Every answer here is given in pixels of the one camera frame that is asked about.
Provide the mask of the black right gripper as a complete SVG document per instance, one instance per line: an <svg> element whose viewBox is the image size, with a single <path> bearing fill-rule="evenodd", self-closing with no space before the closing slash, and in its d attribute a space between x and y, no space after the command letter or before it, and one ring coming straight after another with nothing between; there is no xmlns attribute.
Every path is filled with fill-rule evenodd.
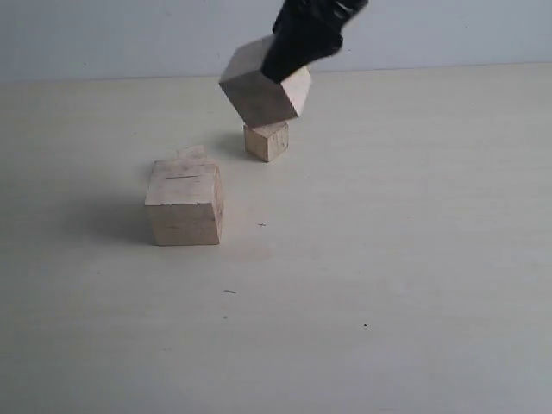
<svg viewBox="0 0 552 414"><path fill-rule="evenodd" d="M311 62L338 53L342 31L369 2L284 1L273 24L273 43L261 73L281 83Z"/></svg>

